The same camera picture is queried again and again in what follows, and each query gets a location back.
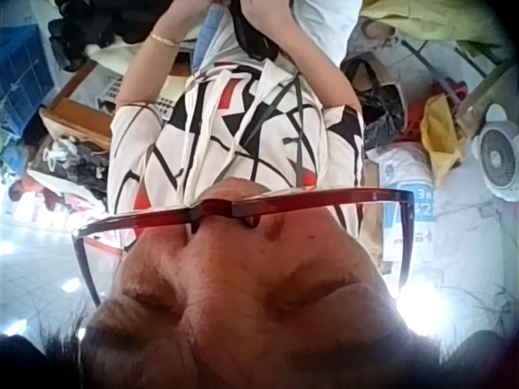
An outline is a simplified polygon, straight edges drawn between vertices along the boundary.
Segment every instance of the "bracelet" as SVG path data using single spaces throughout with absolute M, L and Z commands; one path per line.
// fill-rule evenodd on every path
M 175 41 L 171 41 L 169 39 L 165 39 L 163 38 L 162 36 L 158 36 L 156 34 L 154 34 L 153 32 L 149 34 L 149 36 L 154 39 L 155 41 L 157 42 L 161 42 L 163 45 L 166 45 L 168 47 L 179 47 L 180 44 L 175 42 Z

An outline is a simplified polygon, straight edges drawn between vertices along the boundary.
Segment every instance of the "yellow cloth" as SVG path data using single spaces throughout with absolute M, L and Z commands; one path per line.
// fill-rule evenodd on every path
M 364 0 L 361 15 L 421 39 L 503 44 L 494 12 L 474 0 Z
M 431 158 L 432 175 L 438 186 L 445 174 L 463 157 L 445 95 L 433 96 L 427 101 L 420 131 L 423 147 Z

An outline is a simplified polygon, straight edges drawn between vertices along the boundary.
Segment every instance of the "plastic crate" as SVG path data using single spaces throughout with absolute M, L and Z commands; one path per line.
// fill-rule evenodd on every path
M 0 28 L 0 47 L 0 119 L 18 139 L 54 81 L 36 25 Z

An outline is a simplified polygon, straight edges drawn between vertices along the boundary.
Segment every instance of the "white fan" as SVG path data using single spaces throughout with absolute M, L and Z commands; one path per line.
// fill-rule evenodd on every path
M 474 138 L 472 153 L 481 162 L 492 193 L 519 202 L 519 130 L 508 121 L 488 122 Z

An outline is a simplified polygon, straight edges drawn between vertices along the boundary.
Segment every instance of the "eyeglasses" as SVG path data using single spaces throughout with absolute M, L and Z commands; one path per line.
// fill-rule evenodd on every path
M 244 220 L 254 228 L 256 226 L 255 220 L 259 222 L 260 216 L 312 208 L 337 208 L 348 204 L 367 203 L 400 204 L 402 226 L 402 263 L 398 281 L 400 290 L 409 278 L 414 242 L 414 194 L 406 190 L 379 188 L 322 190 L 312 188 L 272 192 L 239 201 L 205 199 L 192 207 L 171 208 L 160 211 L 147 210 L 111 216 L 75 231 L 73 233 L 73 242 L 85 284 L 94 303 L 96 306 L 99 306 L 101 299 L 92 278 L 84 241 L 86 237 L 92 234 L 128 229 L 139 231 L 180 224 L 190 224 L 191 230 L 195 232 L 201 220 L 208 216 L 222 216 L 228 219 Z

